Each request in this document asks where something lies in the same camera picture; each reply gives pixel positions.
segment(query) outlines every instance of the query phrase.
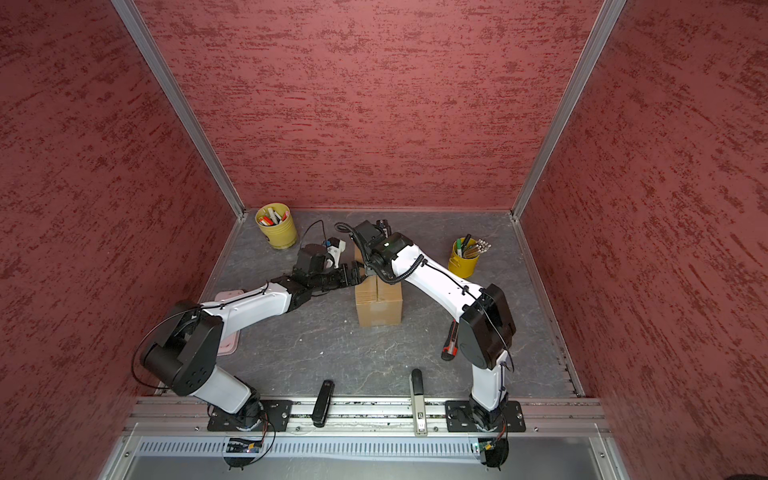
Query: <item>yellow bucket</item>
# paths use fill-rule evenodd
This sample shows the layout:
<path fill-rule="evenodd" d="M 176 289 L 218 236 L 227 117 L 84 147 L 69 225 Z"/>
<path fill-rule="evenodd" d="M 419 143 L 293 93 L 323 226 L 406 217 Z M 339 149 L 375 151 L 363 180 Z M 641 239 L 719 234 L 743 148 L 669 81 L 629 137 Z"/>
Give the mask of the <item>yellow bucket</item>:
<path fill-rule="evenodd" d="M 279 225 L 273 225 L 271 227 L 265 227 L 259 223 L 261 217 L 270 218 L 268 208 L 272 208 L 276 214 L 283 218 L 288 213 L 288 217 L 283 220 Z M 290 208 L 285 204 L 268 204 L 264 205 L 256 212 L 256 225 L 259 226 L 261 232 L 266 235 L 266 239 L 270 242 L 273 248 L 282 250 L 291 247 L 296 240 L 299 239 L 299 234 L 296 232 L 296 225 L 293 224 L 293 215 L 290 214 Z"/>
<path fill-rule="evenodd" d="M 464 241 L 464 237 L 457 239 L 456 241 Z M 470 238 L 469 245 L 474 245 L 475 239 Z M 456 242 L 451 246 L 451 259 L 448 261 L 448 271 L 461 278 L 469 278 L 475 272 L 475 265 L 477 265 L 479 257 L 475 258 L 461 258 L 456 252 Z"/>

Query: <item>aluminum frame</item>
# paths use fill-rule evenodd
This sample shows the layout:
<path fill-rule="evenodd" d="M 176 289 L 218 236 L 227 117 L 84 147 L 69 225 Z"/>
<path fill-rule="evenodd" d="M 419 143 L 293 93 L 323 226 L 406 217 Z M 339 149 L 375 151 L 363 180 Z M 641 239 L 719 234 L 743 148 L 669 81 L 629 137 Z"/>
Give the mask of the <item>aluminum frame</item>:
<path fill-rule="evenodd" d="M 413 435 L 411 399 L 408 396 L 334 396 L 326 426 L 322 429 L 316 428 L 310 418 L 316 397 L 263 397 L 262 401 L 269 402 L 271 399 L 289 399 L 294 402 L 287 431 L 276 434 L 288 443 L 314 443 L 312 439 L 336 438 L 341 442 L 366 444 L 373 439 L 391 438 L 395 442 L 406 440 L 424 445 L 457 441 L 472 444 L 478 437 L 477 432 L 448 432 L 445 424 L 445 402 L 455 398 L 425 397 L 429 432 L 425 439 Z M 521 403 L 528 429 L 526 432 L 510 432 L 509 436 L 587 437 L 590 439 L 595 461 L 603 478 L 627 478 L 620 475 L 623 465 L 615 452 L 615 443 L 611 438 L 611 430 L 600 399 L 516 400 Z M 138 449 L 147 438 L 173 445 L 178 442 L 193 442 L 195 439 L 210 439 L 215 443 L 219 439 L 232 436 L 231 432 L 208 432 L 207 423 L 207 405 L 194 397 L 138 397 L 134 411 L 124 426 L 121 441 L 118 441 L 113 452 L 114 461 L 104 470 L 101 478 L 125 478 L 134 458 L 141 456 Z M 424 456 L 425 459 L 430 459 L 429 454 Z"/>
<path fill-rule="evenodd" d="M 533 253 L 531 253 L 531 248 L 528 245 L 528 241 L 525 239 L 525 232 L 523 232 L 520 220 L 516 219 L 515 216 L 512 215 L 511 221 L 512 228 L 515 230 L 515 236 L 517 237 L 518 243 L 520 244 L 520 252 L 522 253 L 523 260 L 525 261 L 525 267 L 528 270 L 528 275 L 531 277 L 531 282 L 533 283 L 533 288 L 536 292 L 539 305 L 541 305 L 541 309 L 544 310 L 544 314 L 546 315 L 547 320 L 549 320 L 548 325 L 550 333 L 552 334 L 552 339 L 554 340 L 555 346 L 558 348 L 558 355 L 560 356 L 560 360 L 565 364 L 565 369 L 568 371 L 568 375 L 571 376 L 571 382 L 573 383 L 576 395 L 580 397 L 585 396 L 586 392 L 584 391 L 584 387 L 581 385 L 581 380 L 578 378 L 573 359 L 571 359 L 571 354 L 568 352 L 568 347 L 565 345 L 563 333 L 560 331 L 560 325 L 558 324 L 557 317 L 554 315 L 554 310 L 552 309 L 552 304 L 549 301 L 549 296 L 547 295 L 547 290 L 544 287 L 544 282 L 541 281 L 541 275 L 539 275 L 538 268 L 536 268 L 536 262 L 533 258 Z"/>
<path fill-rule="evenodd" d="M 200 299 L 198 299 L 200 303 L 210 302 L 218 293 L 216 291 L 216 284 L 221 278 L 221 275 L 224 273 L 224 268 L 227 266 L 227 260 L 230 258 L 232 249 L 235 247 L 237 238 L 240 236 L 240 232 L 243 231 L 243 227 L 245 226 L 247 219 L 248 213 L 246 212 L 235 220 L 235 224 L 232 226 L 230 235 L 227 237 L 227 242 L 224 244 L 224 248 L 221 249 L 219 257 L 216 259 L 216 263 L 214 264 L 214 269 L 211 270 L 210 275 L 208 276 L 208 281 L 205 283 L 205 287 L 203 288 L 203 292 L 200 294 Z"/>
<path fill-rule="evenodd" d="M 152 34 L 149 32 L 147 25 L 144 23 L 141 13 L 136 8 L 133 0 L 111 0 L 115 10 L 118 11 L 120 18 L 125 24 L 125 28 L 128 29 L 128 33 L 136 42 L 136 46 L 144 56 L 144 60 L 152 70 L 154 77 L 160 84 L 163 92 L 171 106 L 173 106 L 178 115 L 179 120 L 187 129 L 187 133 L 194 142 L 197 151 L 200 152 L 203 161 L 208 166 L 210 174 L 213 175 L 216 184 L 221 189 L 221 192 L 229 202 L 230 207 L 234 211 L 238 218 L 242 217 L 246 208 L 243 201 L 240 199 L 240 195 L 237 194 L 232 181 L 230 180 L 227 172 L 219 161 L 219 157 L 216 155 L 216 151 L 205 136 L 203 127 L 200 122 L 197 121 L 192 107 L 184 97 L 179 84 L 176 82 L 174 74 L 170 71 L 168 64 L 163 59 L 163 55 L 160 53 L 160 49 L 152 38 Z"/>
<path fill-rule="evenodd" d="M 568 81 L 568 86 L 565 88 L 563 97 L 560 100 L 558 109 L 554 113 L 549 130 L 547 130 L 547 134 L 541 142 L 541 148 L 533 161 L 531 171 L 528 172 L 515 205 L 512 207 L 512 216 L 514 218 L 518 220 L 522 218 L 523 210 L 528 205 L 528 201 L 531 199 L 541 174 L 544 173 L 549 157 L 557 146 L 558 140 L 560 140 L 560 135 L 563 133 L 565 125 L 568 123 L 568 119 L 576 107 L 576 103 L 581 96 L 581 92 L 584 90 L 584 86 L 587 84 L 587 80 L 592 75 L 592 70 L 595 64 L 597 64 L 598 58 L 600 58 L 600 53 L 602 53 L 614 25 L 616 25 L 625 2 L 626 0 L 605 0 L 600 8 L 598 17 L 594 21 L 587 42 L 584 44 L 584 49 L 581 51 L 573 74 L 571 74 L 571 79 Z"/>
<path fill-rule="evenodd" d="M 375 436 L 413 435 L 411 399 L 407 396 L 334 396 L 326 426 L 318 429 L 310 416 L 316 397 L 263 397 L 294 402 L 287 431 L 278 435 Z M 445 402 L 462 400 L 425 397 L 427 431 L 437 436 L 467 436 L 449 432 L 445 423 Z M 526 432 L 510 432 L 510 437 L 611 436 L 600 399 L 515 399 L 525 415 Z M 137 398 L 134 410 L 124 425 L 124 435 L 230 436 L 227 432 L 208 432 L 207 404 L 194 397 L 174 395 Z"/>

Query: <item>red textured wall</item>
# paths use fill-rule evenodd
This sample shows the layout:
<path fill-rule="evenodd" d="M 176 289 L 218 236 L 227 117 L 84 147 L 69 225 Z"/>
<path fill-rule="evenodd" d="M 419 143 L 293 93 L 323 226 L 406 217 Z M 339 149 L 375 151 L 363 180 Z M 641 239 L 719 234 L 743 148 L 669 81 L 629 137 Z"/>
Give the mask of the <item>red textured wall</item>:
<path fill-rule="evenodd" d="M 601 0 L 137 0 L 248 207 L 509 208 Z"/>
<path fill-rule="evenodd" d="M 94 478 L 233 214 L 109 2 L 6 2 L 0 36 L 0 478 Z"/>
<path fill-rule="evenodd" d="M 632 478 L 768 475 L 768 4 L 630 0 L 523 225 Z"/>

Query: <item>wire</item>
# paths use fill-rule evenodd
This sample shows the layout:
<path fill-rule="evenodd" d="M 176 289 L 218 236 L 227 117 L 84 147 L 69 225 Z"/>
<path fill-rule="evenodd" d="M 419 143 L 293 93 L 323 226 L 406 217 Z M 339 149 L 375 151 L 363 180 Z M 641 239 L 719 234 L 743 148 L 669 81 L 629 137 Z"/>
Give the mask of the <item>wire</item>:
<path fill-rule="evenodd" d="M 248 465 L 252 465 L 252 464 L 258 462 L 259 460 L 264 458 L 266 456 L 266 454 L 269 453 L 270 450 L 272 450 L 273 445 L 275 445 L 275 440 L 277 438 L 277 429 L 275 428 L 275 425 L 272 422 L 270 422 L 270 418 L 266 415 L 266 412 L 264 412 L 264 421 L 265 421 L 265 423 L 264 423 L 263 434 L 262 434 L 262 437 L 261 437 L 261 448 L 264 447 L 264 439 L 266 438 L 266 433 L 269 430 L 269 425 L 272 426 L 272 442 L 270 443 L 270 447 L 268 449 L 266 449 L 264 451 L 264 453 L 262 453 L 259 458 L 252 459 L 250 462 L 248 462 L 248 463 L 246 463 L 244 465 L 238 465 L 240 468 L 247 467 Z"/>
<path fill-rule="evenodd" d="M 493 445 L 496 445 L 496 442 L 501 439 L 502 435 L 507 431 L 507 419 L 504 418 L 504 413 L 502 413 L 502 420 L 504 421 L 504 428 L 498 433 L 498 436 L 496 437 L 496 440 L 493 441 Z"/>
<path fill-rule="evenodd" d="M 176 334 L 178 334 L 178 333 L 182 333 L 182 332 L 184 331 L 184 329 L 185 329 L 185 328 L 187 328 L 189 325 L 192 325 L 193 323 L 197 323 L 198 321 L 199 321 L 199 319 L 196 319 L 196 318 L 193 318 L 193 319 L 189 319 L 189 320 L 187 320 L 186 322 L 184 322 L 184 324 L 183 324 L 182 326 L 177 326 L 177 327 L 174 329 L 174 332 L 175 332 Z"/>
<path fill-rule="evenodd" d="M 408 269 L 405 272 L 392 278 L 388 276 L 377 263 L 374 263 L 371 261 L 371 257 L 368 255 L 368 252 L 366 252 L 366 249 L 364 247 L 365 242 L 362 241 L 362 236 L 360 235 L 360 232 L 358 232 L 354 227 L 352 227 L 348 223 L 344 223 L 344 222 L 336 222 L 333 226 L 336 228 L 337 232 L 348 233 L 349 236 L 352 237 L 353 242 L 355 242 L 355 245 L 357 245 L 358 250 L 360 250 L 360 254 L 362 255 L 362 262 L 366 266 L 371 267 L 373 271 L 376 272 L 376 275 L 380 279 L 382 279 L 384 283 L 388 283 L 389 285 L 395 285 L 397 283 L 400 283 L 406 278 L 408 278 L 409 276 L 411 276 L 411 274 L 415 272 L 416 269 L 419 267 L 419 264 L 424 260 L 424 255 L 419 254 L 419 256 L 416 257 L 416 260 L 413 262 L 413 264 L 410 267 L 408 267 Z"/>
<path fill-rule="evenodd" d="M 505 432 L 507 432 L 506 435 L 504 435 L 504 440 L 506 440 L 507 445 L 509 445 L 509 430 L 507 429 L 507 416 L 504 415 L 504 412 L 502 412 L 502 420 L 504 420 L 504 430 Z"/>
<path fill-rule="evenodd" d="M 314 227 L 317 223 L 319 223 L 320 226 L 323 228 L 323 239 L 325 239 L 326 242 L 328 241 L 328 236 L 326 235 L 326 223 L 323 222 L 322 220 L 318 220 L 318 221 L 312 223 L 312 225 L 309 225 L 306 228 L 306 230 L 304 230 L 304 234 L 301 236 L 301 240 L 299 241 L 299 248 L 300 249 L 301 249 L 301 246 L 304 245 L 304 238 L 309 233 L 310 228 Z"/>
<path fill-rule="evenodd" d="M 499 331 L 498 331 L 498 329 L 496 328 L 496 325 L 494 325 L 494 324 L 493 324 L 493 321 L 491 320 L 491 316 L 490 316 L 490 315 L 488 315 L 488 312 L 486 312 L 486 311 L 485 311 L 485 307 L 482 305 L 482 303 L 480 303 L 480 301 L 478 300 L 478 298 L 477 298 L 476 296 L 472 295 L 472 294 L 469 292 L 469 290 L 465 290 L 463 286 L 459 285 L 459 283 L 458 283 L 456 280 L 454 280 L 454 279 L 453 279 L 453 278 L 452 278 L 450 275 L 448 275 L 446 272 L 444 272 L 444 271 L 440 270 L 439 268 L 435 268 L 435 267 L 433 267 L 433 266 L 432 266 L 432 265 L 430 265 L 429 263 L 424 263 L 424 265 L 425 265 L 425 266 L 428 266 L 429 268 L 431 268 L 431 269 L 433 269 L 433 270 L 435 270 L 435 271 L 438 271 L 438 272 L 442 273 L 442 274 L 443 274 L 443 275 L 445 275 L 445 276 L 447 276 L 447 277 L 448 277 L 448 280 L 451 280 L 453 283 L 455 283 L 455 285 L 456 285 L 456 286 L 457 286 L 457 287 L 458 287 L 458 288 L 459 288 L 459 289 L 460 289 L 462 292 L 466 292 L 466 293 L 467 293 L 467 295 L 469 295 L 470 297 L 472 297 L 472 298 L 475 300 L 475 302 L 476 302 L 476 303 L 477 303 L 477 304 L 480 306 L 480 308 L 482 309 L 482 312 L 485 314 L 485 318 L 487 318 L 487 319 L 488 319 L 488 323 L 490 323 L 490 324 L 491 324 L 491 326 L 493 327 L 493 330 L 495 330 L 495 331 L 496 331 L 496 335 L 498 335 L 498 339 L 500 339 L 500 340 L 502 341 L 502 345 L 504 345 L 504 350 L 506 350 L 506 351 L 507 351 L 507 356 L 508 356 L 508 357 L 509 357 L 509 359 L 511 360 L 511 358 L 512 358 L 512 354 L 509 352 L 509 347 L 507 346 L 507 343 L 504 341 L 504 337 L 502 336 L 502 333 L 501 333 L 501 332 L 499 332 Z"/>
<path fill-rule="evenodd" d="M 240 302 L 241 300 L 245 300 L 246 298 L 250 298 L 252 296 L 263 295 L 266 292 L 266 289 L 268 289 L 269 287 L 270 287 L 270 282 L 267 280 L 266 285 L 264 286 L 264 288 L 259 290 L 256 293 L 251 293 L 249 296 L 236 296 L 234 298 L 234 300 L 230 300 L 229 302 L 219 303 L 218 305 L 209 306 L 209 307 L 206 307 L 206 308 L 207 309 L 208 308 L 224 308 L 225 306 L 229 305 L 230 303 Z"/>
<path fill-rule="evenodd" d="M 466 414 L 466 412 L 464 412 L 464 411 L 463 411 L 461 408 L 459 408 L 459 407 L 453 407 L 452 409 L 450 409 L 450 410 L 448 411 L 448 414 L 447 414 L 447 415 L 445 415 L 445 420 L 448 420 L 448 419 L 458 419 L 458 417 L 451 417 L 451 415 L 453 415 L 453 412 L 459 412 L 459 413 L 461 413 L 463 416 L 465 416 L 465 417 L 469 418 L 469 415 L 467 415 L 467 414 Z"/>
<path fill-rule="evenodd" d="M 144 345 L 144 342 L 146 342 L 146 341 L 147 341 L 147 338 L 149 338 L 149 335 L 152 335 L 152 333 L 153 333 L 155 330 L 157 330 L 157 328 L 158 328 L 158 327 L 160 327 L 161 325 L 163 325 L 164 323 L 166 323 L 168 320 L 170 320 L 170 319 L 173 319 L 174 317 L 177 317 L 177 316 L 179 316 L 179 315 L 184 315 L 185 313 L 189 313 L 189 312 L 192 312 L 192 311 L 194 311 L 194 310 L 197 310 L 198 308 L 199 308 L 198 306 L 195 306 L 194 308 L 190 308 L 190 309 L 188 309 L 188 310 L 185 310 L 185 311 L 183 311 L 183 312 L 174 313 L 173 315 L 169 316 L 168 318 L 166 318 L 166 319 L 165 319 L 165 320 L 163 320 L 162 322 L 160 322 L 160 323 L 158 323 L 157 325 L 153 326 L 153 327 L 152 327 L 152 330 L 150 330 L 149 332 L 147 332 L 147 335 L 144 335 L 144 338 L 143 338 L 143 339 L 141 339 L 141 341 L 139 342 L 139 344 L 138 344 L 138 345 L 136 345 L 136 350 L 134 350 L 134 354 L 133 354 L 133 355 L 131 355 L 131 376 L 133 376 L 133 377 L 134 377 L 134 380 L 136 380 L 136 382 L 137 382 L 137 383 L 139 383 L 140 385 L 143 385 L 143 386 L 148 386 L 148 387 L 149 387 L 149 388 L 151 388 L 151 389 L 170 390 L 170 386 L 157 386 L 157 385 L 150 385 L 149 383 L 144 383 L 144 382 L 142 382 L 141 380 L 139 380 L 139 377 L 138 377 L 138 376 L 136 376 L 136 370 L 134 369 L 134 362 L 136 361 L 136 354 L 139 352 L 139 349 L 141 348 L 141 346 L 142 346 L 142 345 Z"/>

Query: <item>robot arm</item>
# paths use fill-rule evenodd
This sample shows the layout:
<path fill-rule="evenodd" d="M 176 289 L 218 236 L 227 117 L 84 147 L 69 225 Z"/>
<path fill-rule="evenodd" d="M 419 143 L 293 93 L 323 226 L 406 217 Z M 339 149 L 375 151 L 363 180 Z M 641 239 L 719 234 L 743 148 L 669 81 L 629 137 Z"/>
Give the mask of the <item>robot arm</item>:
<path fill-rule="evenodd" d="M 453 275 L 428 258 L 400 233 L 389 234 L 386 222 L 363 222 L 337 230 L 349 233 L 366 269 L 387 283 L 406 280 L 438 302 L 458 323 L 458 346 L 472 363 L 472 408 L 475 421 L 490 430 L 506 401 L 503 366 L 515 324 L 504 293 L 495 285 L 481 288 Z M 339 241 L 310 244 L 299 251 L 293 272 L 232 299 L 177 305 L 174 321 L 158 328 L 141 357 L 142 365 L 180 396 L 192 395 L 229 414 L 233 426 L 255 428 L 260 419 L 257 391 L 216 366 L 221 338 L 262 319 L 303 305 L 314 292 L 354 286 L 364 280 L 360 266 L 339 265 Z"/>

